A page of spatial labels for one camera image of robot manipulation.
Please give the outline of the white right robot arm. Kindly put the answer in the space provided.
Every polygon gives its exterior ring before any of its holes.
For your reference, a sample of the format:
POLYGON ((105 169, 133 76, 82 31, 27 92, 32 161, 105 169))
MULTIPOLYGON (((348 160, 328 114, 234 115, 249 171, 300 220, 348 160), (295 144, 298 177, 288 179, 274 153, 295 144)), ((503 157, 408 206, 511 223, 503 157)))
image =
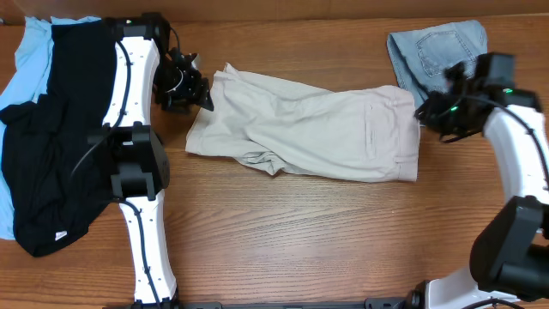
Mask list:
POLYGON ((515 59, 490 52, 474 75, 458 63, 444 74, 449 92, 430 93, 415 117, 443 143, 482 134, 494 150, 504 206, 474 241, 467 267, 426 281, 400 308, 516 308, 548 296, 548 142, 538 96, 516 88, 515 59))

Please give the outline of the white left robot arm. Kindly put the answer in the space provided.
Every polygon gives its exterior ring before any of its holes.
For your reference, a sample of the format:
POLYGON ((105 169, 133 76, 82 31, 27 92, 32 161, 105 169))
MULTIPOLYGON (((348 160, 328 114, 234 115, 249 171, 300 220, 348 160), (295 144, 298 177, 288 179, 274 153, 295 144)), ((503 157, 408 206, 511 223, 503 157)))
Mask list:
POLYGON ((171 46, 176 34, 159 13, 108 18, 117 64, 112 98, 89 154, 106 177, 129 232, 135 270, 134 308, 177 308, 178 284, 169 262, 164 227, 170 163, 151 125, 151 105, 188 113, 214 109, 199 56, 171 46))

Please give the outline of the beige shorts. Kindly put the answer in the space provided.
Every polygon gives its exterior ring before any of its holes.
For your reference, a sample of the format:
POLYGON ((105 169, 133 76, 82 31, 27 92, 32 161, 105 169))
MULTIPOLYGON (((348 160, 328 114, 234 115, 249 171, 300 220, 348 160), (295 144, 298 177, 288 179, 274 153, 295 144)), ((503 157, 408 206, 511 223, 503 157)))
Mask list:
POLYGON ((414 182, 419 123, 407 90, 331 92, 230 64, 214 74, 214 110, 201 110, 186 139, 195 155, 230 157, 279 171, 361 182, 414 182))

